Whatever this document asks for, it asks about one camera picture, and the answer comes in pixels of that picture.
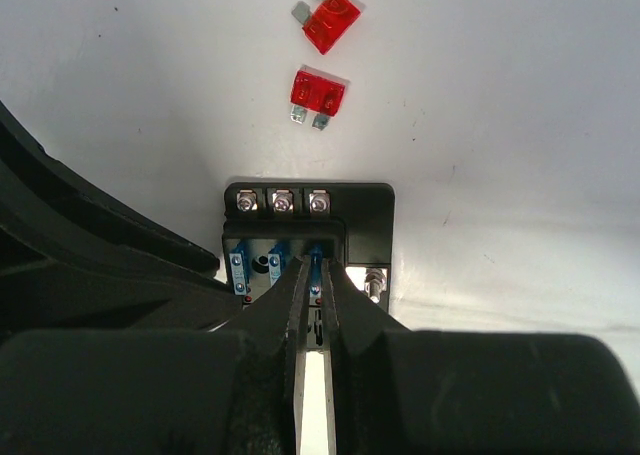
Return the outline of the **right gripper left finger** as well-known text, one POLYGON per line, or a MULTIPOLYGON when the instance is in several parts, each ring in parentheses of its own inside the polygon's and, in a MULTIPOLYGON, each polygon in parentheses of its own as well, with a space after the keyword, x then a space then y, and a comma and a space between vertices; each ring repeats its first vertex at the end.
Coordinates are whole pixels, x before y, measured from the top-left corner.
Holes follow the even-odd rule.
POLYGON ((308 256, 221 331, 237 335, 225 454, 297 454, 300 450, 309 312, 308 256))

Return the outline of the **black fuse box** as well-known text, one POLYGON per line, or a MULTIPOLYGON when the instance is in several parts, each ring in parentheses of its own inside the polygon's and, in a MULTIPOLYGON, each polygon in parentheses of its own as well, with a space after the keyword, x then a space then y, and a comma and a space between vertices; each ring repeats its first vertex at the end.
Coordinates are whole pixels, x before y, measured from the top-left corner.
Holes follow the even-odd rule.
MULTIPOLYGON (((233 293, 229 252, 246 243, 249 293, 244 305, 272 286, 268 252, 288 245, 287 264, 320 245, 323 260, 342 264, 356 288, 387 310, 390 305, 395 193, 384 183, 244 181, 224 193, 222 234, 227 283, 233 293)), ((310 296, 307 346, 323 347, 321 296, 310 296)))

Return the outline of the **blue fuse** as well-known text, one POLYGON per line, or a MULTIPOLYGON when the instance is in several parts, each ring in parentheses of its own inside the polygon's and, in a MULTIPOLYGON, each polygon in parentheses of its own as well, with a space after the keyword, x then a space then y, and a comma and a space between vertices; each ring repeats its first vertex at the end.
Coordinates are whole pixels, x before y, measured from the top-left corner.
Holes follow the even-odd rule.
POLYGON ((322 247, 320 245, 315 245, 310 251, 310 257, 311 266, 309 292, 311 297, 319 298, 322 292, 322 247))
POLYGON ((288 245, 285 242, 276 243, 268 252, 268 273, 270 285, 277 283, 286 269, 288 245))
POLYGON ((244 297, 249 293, 247 250, 246 243, 244 241, 240 241, 229 252, 229 263, 234 293, 237 296, 244 297))

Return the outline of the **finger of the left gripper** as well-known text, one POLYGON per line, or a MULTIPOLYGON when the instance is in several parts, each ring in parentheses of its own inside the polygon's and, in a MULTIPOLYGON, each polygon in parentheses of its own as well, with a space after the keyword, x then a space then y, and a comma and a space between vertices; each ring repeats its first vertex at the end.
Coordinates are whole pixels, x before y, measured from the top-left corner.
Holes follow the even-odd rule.
POLYGON ((240 311, 220 283, 105 242, 2 175, 2 336, 41 328, 206 329, 240 311))
POLYGON ((49 156, 1 107, 1 160, 40 200, 66 220, 117 246, 211 275, 220 260, 211 252, 146 218, 49 156))

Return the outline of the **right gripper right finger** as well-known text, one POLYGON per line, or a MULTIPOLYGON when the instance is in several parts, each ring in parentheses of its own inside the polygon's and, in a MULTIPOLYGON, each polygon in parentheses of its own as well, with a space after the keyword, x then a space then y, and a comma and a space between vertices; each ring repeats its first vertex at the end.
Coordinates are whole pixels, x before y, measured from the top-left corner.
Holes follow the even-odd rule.
POLYGON ((322 265, 325 387, 331 454, 381 454, 398 414, 387 344, 406 328, 357 290, 342 264, 322 265))

